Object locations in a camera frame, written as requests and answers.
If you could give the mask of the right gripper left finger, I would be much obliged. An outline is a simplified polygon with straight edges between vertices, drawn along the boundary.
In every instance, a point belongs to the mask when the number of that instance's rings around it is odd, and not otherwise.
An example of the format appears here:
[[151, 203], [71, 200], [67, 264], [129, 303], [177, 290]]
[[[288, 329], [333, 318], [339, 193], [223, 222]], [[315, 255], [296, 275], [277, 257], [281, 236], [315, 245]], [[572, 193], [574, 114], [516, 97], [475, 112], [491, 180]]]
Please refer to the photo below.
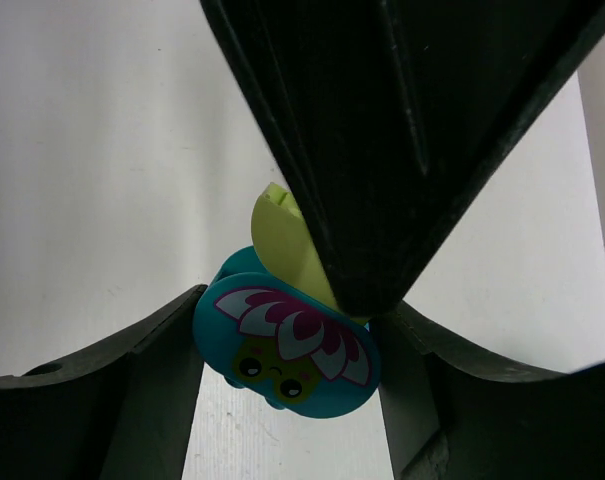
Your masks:
[[0, 479], [179, 479], [203, 360], [195, 286], [147, 318], [0, 377]]

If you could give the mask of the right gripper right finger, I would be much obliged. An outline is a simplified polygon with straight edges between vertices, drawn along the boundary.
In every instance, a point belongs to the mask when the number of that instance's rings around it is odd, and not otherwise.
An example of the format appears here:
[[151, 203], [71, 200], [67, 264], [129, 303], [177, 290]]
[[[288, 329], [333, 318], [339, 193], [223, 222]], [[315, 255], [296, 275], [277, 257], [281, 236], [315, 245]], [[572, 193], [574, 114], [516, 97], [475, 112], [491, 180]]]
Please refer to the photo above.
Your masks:
[[534, 367], [407, 304], [371, 331], [395, 478], [605, 479], [605, 362]]

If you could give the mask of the light green lego brick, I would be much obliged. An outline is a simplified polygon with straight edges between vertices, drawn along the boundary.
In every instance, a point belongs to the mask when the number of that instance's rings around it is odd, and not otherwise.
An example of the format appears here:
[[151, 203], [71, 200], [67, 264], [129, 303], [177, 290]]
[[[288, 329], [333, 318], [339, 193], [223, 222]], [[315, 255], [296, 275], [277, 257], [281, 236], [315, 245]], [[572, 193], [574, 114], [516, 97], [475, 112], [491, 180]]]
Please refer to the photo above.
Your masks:
[[278, 280], [340, 312], [324, 267], [292, 193], [269, 183], [251, 214], [256, 255]]

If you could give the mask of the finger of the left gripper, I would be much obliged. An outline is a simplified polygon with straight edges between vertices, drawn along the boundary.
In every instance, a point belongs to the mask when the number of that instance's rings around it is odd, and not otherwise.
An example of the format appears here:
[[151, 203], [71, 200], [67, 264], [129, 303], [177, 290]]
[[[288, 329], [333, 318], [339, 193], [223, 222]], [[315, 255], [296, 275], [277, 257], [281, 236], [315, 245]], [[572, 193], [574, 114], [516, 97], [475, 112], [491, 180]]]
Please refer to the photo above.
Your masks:
[[340, 307], [392, 310], [605, 34], [605, 1], [206, 1]]

